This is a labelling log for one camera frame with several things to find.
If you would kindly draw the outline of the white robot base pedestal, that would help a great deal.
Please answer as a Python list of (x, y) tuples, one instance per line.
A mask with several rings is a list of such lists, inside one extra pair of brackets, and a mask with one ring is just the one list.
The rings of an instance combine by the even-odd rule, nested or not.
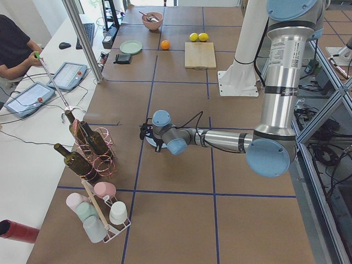
[(256, 86), (255, 58), (268, 22), (265, 0), (249, 0), (232, 65), (218, 72), (221, 96), (259, 95)]

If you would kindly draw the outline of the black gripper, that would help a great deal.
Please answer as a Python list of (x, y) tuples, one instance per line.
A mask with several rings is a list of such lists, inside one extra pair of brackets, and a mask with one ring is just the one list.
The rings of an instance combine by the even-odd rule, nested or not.
[(140, 128), (139, 134), (140, 140), (144, 140), (145, 138), (152, 138), (156, 143), (155, 152), (160, 152), (162, 149), (162, 139), (158, 139), (154, 136), (152, 125), (144, 123)]

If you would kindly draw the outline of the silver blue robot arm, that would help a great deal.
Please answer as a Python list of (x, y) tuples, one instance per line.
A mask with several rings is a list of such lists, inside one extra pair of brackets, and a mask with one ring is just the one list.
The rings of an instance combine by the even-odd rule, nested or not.
[(306, 42), (322, 35), (325, 1), (248, 1), (233, 64), (218, 72), (223, 96), (248, 96), (256, 91), (255, 60), (264, 37), (271, 40), (261, 120), (252, 134), (175, 126), (158, 110), (142, 125), (156, 151), (173, 155), (189, 145), (243, 153), (250, 168), (273, 178), (285, 173), (296, 155), (292, 129)]

